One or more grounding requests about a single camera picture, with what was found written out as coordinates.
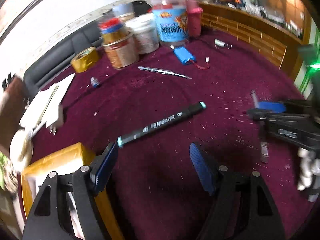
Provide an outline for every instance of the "marker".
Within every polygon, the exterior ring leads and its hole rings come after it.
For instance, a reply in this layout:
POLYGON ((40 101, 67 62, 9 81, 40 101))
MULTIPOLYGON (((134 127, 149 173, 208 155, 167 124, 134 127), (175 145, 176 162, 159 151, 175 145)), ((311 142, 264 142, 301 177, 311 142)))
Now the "marker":
POLYGON ((204 102, 198 102, 196 104, 193 104, 189 106, 188 108, 182 110, 181 112, 178 112, 176 114, 172 114, 169 117, 166 117, 158 122, 154 122, 144 128, 138 129, 136 131, 133 131, 130 134, 122 135, 118 137, 118 146, 122 148, 126 143, 134 141, 136 139, 141 138, 144 135, 150 134, 156 130, 165 128, 171 124, 180 122, 185 120, 188 117, 193 116, 194 114, 197 114, 201 112, 202 110, 206 109, 206 105, 204 102))

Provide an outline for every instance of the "clear ballpoint pen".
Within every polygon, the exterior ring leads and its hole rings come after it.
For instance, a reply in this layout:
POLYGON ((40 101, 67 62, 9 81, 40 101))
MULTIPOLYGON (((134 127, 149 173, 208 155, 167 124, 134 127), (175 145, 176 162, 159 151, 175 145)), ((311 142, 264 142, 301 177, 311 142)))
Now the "clear ballpoint pen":
POLYGON ((192 79, 186 75, 178 74, 178 73, 172 72, 171 70, 166 70, 166 69, 141 67, 141 66, 139 66, 138 69, 145 70, 145 71, 151 71, 151 72, 157 72, 157 73, 165 74, 165 75, 173 75, 173 76, 183 77, 183 78, 187 78, 187 79, 192 79))

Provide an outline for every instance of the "sofa backrest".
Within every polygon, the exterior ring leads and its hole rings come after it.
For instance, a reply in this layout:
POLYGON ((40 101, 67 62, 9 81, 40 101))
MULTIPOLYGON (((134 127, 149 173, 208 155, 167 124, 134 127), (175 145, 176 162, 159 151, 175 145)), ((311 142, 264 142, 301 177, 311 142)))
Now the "sofa backrest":
POLYGON ((89 47, 101 46, 100 36, 96 21, 90 22, 64 38, 33 63, 24 74, 30 101, 42 87, 70 65, 74 56, 89 47))

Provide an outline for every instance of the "pink bottle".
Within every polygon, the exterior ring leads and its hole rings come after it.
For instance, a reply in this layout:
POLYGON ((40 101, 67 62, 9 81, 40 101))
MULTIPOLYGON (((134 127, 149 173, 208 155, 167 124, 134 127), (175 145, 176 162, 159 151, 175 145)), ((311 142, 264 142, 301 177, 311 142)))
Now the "pink bottle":
POLYGON ((199 7, 196 0, 187 0, 188 14, 188 30, 190 37, 199 37, 201 33, 201 13, 202 8, 199 7))

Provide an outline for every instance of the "metal screw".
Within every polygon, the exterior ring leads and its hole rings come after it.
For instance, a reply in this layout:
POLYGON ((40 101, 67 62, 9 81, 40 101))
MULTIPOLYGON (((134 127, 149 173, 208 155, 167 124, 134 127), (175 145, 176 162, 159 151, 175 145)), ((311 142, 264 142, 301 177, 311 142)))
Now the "metal screw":
POLYGON ((89 166, 87 166, 87 165, 82 166, 82 167, 80 168, 80 170, 81 170, 82 172, 86 172, 86 171, 89 170, 89 166))
POLYGON ((259 177, 259 176, 260 176, 260 172, 258 172, 258 171, 253 171, 253 172, 252 172, 252 175, 255 176, 255 177, 259 177))
POLYGON ((219 166, 219 170, 225 172, 228 170, 228 168, 225 165, 221 165, 221 166, 219 166))
POLYGON ((51 171, 50 173, 49 173, 49 178, 53 178, 53 177, 55 177, 57 175, 57 173, 55 172, 55 171, 51 171))

